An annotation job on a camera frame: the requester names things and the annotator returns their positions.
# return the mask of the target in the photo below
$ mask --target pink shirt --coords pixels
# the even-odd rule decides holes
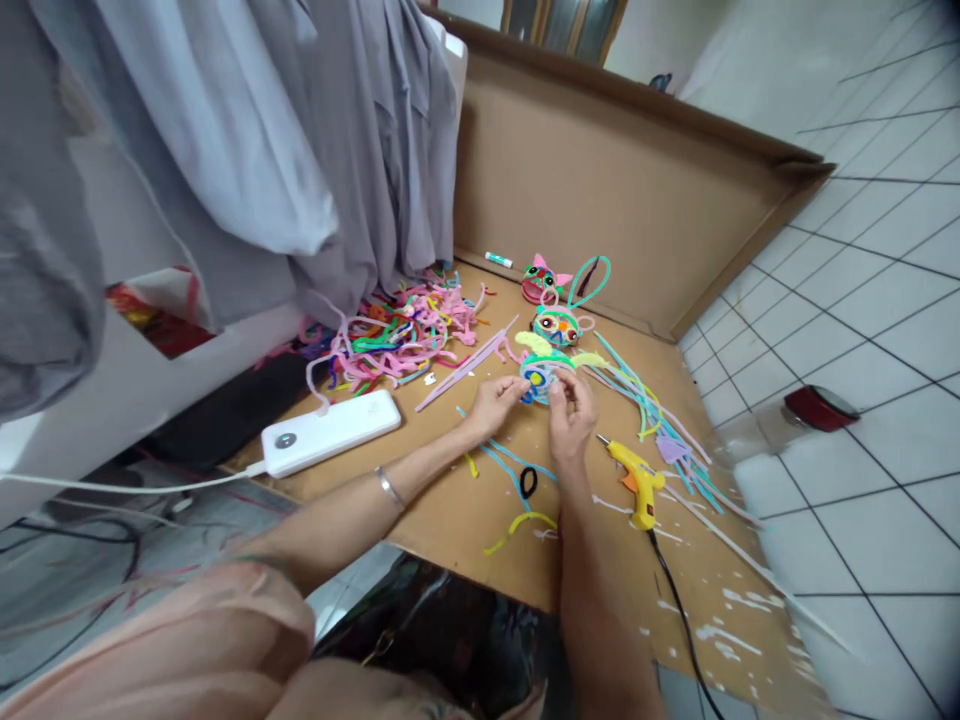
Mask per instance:
[[[308,663],[314,616],[277,570],[220,565],[91,643],[0,707],[0,720],[471,718],[414,680]],[[546,686],[503,720],[534,720]]]

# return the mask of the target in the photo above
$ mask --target black cable on floor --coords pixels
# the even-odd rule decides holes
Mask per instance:
[[[70,537],[77,536],[77,537],[80,537],[80,538],[82,538],[82,539],[84,539],[84,540],[95,540],[95,541],[98,541],[98,542],[114,542],[114,543],[123,543],[123,544],[127,544],[127,545],[133,545],[133,552],[130,554],[130,562],[129,562],[129,564],[127,565],[127,570],[126,570],[126,572],[123,574],[123,580],[122,580],[122,582],[127,582],[127,581],[129,581],[130,578],[133,577],[133,574],[136,572],[136,570],[137,570],[137,565],[140,564],[140,540],[141,540],[140,532],[139,532],[135,527],[133,527],[132,525],[130,525],[130,524],[128,524],[128,523],[123,522],[122,520],[92,520],[91,522],[107,523],[107,524],[109,524],[109,525],[114,525],[114,526],[116,526],[116,527],[119,527],[119,528],[121,528],[121,529],[124,530],[124,532],[126,533],[126,537],[123,537],[123,538],[102,538],[102,537],[98,537],[98,536],[95,536],[95,535],[84,536],[82,533],[67,533],[66,531],[58,531],[58,532],[54,532],[53,534],[55,534],[55,535],[69,535]],[[52,531],[52,530],[55,530],[55,528],[47,528],[47,527],[43,527],[43,526],[29,527],[29,528],[27,528],[27,529],[29,529],[29,530],[36,529],[36,530],[40,530],[40,531]],[[104,614],[105,612],[107,612],[107,610],[110,609],[110,607],[113,605],[113,602],[114,602],[114,600],[106,603],[102,608],[100,608],[99,610],[97,610],[97,612],[94,614],[94,616],[93,616],[92,618],[90,618],[90,620],[87,622],[86,625],[84,625],[82,628],[80,628],[80,630],[79,630],[72,638],[70,638],[69,640],[67,640],[66,643],[64,643],[63,645],[61,645],[60,648],[59,648],[55,653],[53,653],[50,657],[48,657],[48,658],[47,658],[46,660],[44,660],[42,663],[40,663],[39,665],[37,665],[36,667],[34,667],[34,668],[33,668],[32,670],[30,670],[29,672],[24,673],[24,674],[21,675],[20,677],[14,678],[13,680],[8,680],[8,681],[6,681],[6,682],[0,682],[0,692],[6,692],[7,690],[10,690],[10,689],[16,687],[17,685],[19,685],[20,683],[22,683],[24,680],[29,680],[31,677],[33,677],[33,676],[36,675],[38,672],[40,672],[41,670],[43,670],[47,665],[49,665],[49,664],[52,663],[54,660],[56,660],[58,657],[60,657],[61,655],[63,655],[63,653],[65,653],[75,642],[77,642],[77,640],[79,640],[81,637],[83,637],[83,636],[87,633],[87,631],[90,630],[90,628],[92,628],[92,627],[96,624],[97,620],[99,620],[101,617],[103,617],[103,614]]]
[[[91,520],[90,522],[92,523],[92,522],[101,522],[101,521]],[[96,542],[109,543],[109,544],[115,544],[115,545],[125,545],[126,543],[130,542],[130,540],[126,538],[105,538],[99,535],[88,535],[87,533],[78,533],[73,530],[63,530],[54,525],[49,525],[49,526],[36,525],[35,523],[28,522],[27,520],[17,520],[15,523],[13,523],[13,525],[11,525],[11,527],[18,527],[21,530],[33,530],[40,534],[34,535],[33,537],[23,538],[22,540],[18,540],[12,545],[8,545],[5,548],[0,548],[0,555],[2,555],[5,552],[10,552],[11,550],[18,548],[21,545],[26,545],[27,543],[31,543],[34,540],[39,540],[44,535],[63,535],[64,537],[79,538],[80,540],[95,540]]]
[[[693,662],[694,672],[697,673],[697,681],[700,683],[700,687],[703,688],[703,694],[706,695],[707,702],[710,703],[710,708],[713,710],[713,714],[717,716],[717,720],[726,720],[717,707],[717,704],[713,701],[713,698],[710,697],[710,690],[707,688],[707,683],[703,679],[703,673],[700,671],[700,663],[697,661],[697,650],[693,646],[693,632],[690,630],[690,621],[687,620],[687,614],[683,611],[683,604],[680,602],[680,593],[677,592],[677,586],[673,582],[673,575],[670,574],[667,561],[663,557],[663,553],[660,552],[660,543],[657,542],[657,534],[653,530],[648,530],[647,535],[650,538],[650,544],[653,545],[654,552],[657,553],[657,560],[660,561],[660,567],[663,568],[663,573],[667,576],[667,582],[670,583],[670,591],[673,593],[673,599],[677,603],[677,610],[680,611],[680,619],[683,620],[683,627],[687,631],[687,644],[690,646],[690,660]]]

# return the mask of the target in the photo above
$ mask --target cardboard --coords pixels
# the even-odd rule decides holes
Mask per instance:
[[[535,307],[527,303],[520,288],[513,282],[477,268],[459,265],[464,294],[476,298],[480,283],[497,293],[488,298],[480,316],[489,326],[477,326],[477,346],[504,327],[516,314],[520,319],[516,331],[526,329]],[[635,330],[604,318],[597,319],[597,329],[655,392],[661,402],[684,425],[705,442],[711,432],[703,403],[678,349]],[[520,351],[514,343],[514,350]],[[592,334],[582,347],[605,355]],[[457,342],[448,349],[463,357],[467,350]],[[442,379],[452,372],[437,367]],[[501,363],[491,355],[475,371],[465,377],[421,413],[414,412],[432,390],[423,378],[414,380],[393,392],[404,417],[402,427],[366,445],[315,465],[284,480],[265,479],[266,486],[298,502],[307,502],[376,465],[401,456],[418,445],[444,433],[458,422],[456,406],[469,408],[479,382],[501,374],[515,374],[518,367],[509,359]],[[597,431],[619,440],[637,452],[651,466],[666,469],[652,439],[641,444],[637,440],[639,416],[636,406],[591,380],[599,408]],[[389,387],[385,381],[383,387]],[[349,397],[341,394],[340,399]],[[307,398],[285,417],[310,412],[319,403]],[[521,406],[497,439],[513,453],[528,462],[550,467],[547,435],[548,410],[544,406]],[[445,567],[463,577],[547,612],[559,607],[560,546],[556,540],[538,539],[534,530],[545,529],[537,521],[528,521],[504,547],[491,556],[484,548],[502,538],[511,521],[523,512],[511,480],[482,451],[472,453],[479,469],[473,478],[466,460],[456,461],[450,470],[433,485],[394,527],[387,539],[407,552]],[[231,463],[243,468],[261,459],[259,442],[251,444]],[[511,467],[519,475],[522,469]],[[606,502],[632,507],[633,496],[620,483],[622,474],[599,442],[591,443],[587,467],[593,491]],[[711,477],[718,488],[733,501],[740,499],[736,485],[728,473],[715,471]],[[683,489],[679,480],[668,479]],[[536,493],[530,498],[534,510],[557,517],[558,490],[547,478],[540,478]],[[765,565],[757,533],[732,513],[718,516],[706,509],[702,498],[693,497],[718,527]],[[695,640],[701,667],[709,682],[716,687],[751,703],[784,712],[794,718],[820,717],[829,712],[826,696],[813,675],[802,675],[798,665],[806,660],[802,641],[794,636],[791,620],[785,609],[771,604],[774,591],[733,551],[713,536],[693,515],[678,503],[658,495],[656,512],[665,535],[660,536],[661,549],[676,579],[690,624],[696,632],[710,625],[729,636]],[[662,665],[692,675],[687,640],[669,586],[659,568],[646,537],[628,524],[628,516],[594,505],[615,538],[615,552],[609,557],[622,578],[633,616],[624,632],[649,631],[649,641],[656,660]],[[735,593],[743,601],[724,595]],[[754,593],[750,600],[748,593]],[[732,648],[736,659],[721,652],[723,645]]]
[[[458,147],[458,257],[603,254],[594,312],[677,339],[833,166],[600,68],[431,13],[470,53]],[[516,277],[515,274],[500,274]]]

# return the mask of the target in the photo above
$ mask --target hanging clothes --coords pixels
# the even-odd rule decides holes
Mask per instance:
[[[294,279],[336,324],[313,291],[349,313],[452,262],[456,94],[414,0],[31,4],[215,320],[282,302]]]
[[[210,329],[221,329],[289,301],[295,287],[287,258],[226,232],[197,199],[158,133],[92,0],[30,0],[30,7],[107,124],[113,141],[140,175],[200,278]]]
[[[52,48],[0,2],[0,423],[39,412],[93,369],[103,268],[67,152]]]

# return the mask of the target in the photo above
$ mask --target yellow glue gun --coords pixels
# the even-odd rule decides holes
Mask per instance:
[[[637,494],[637,511],[630,521],[641,530],[653,530],[657,524],[653,512],[653,491],[660,490],[666,482],[663,473],[655,471],[623,443],[607,440],[603,435],[597,437],[607,446],[607,452],[613,459],[627,469],[628,475],[620,482]]]

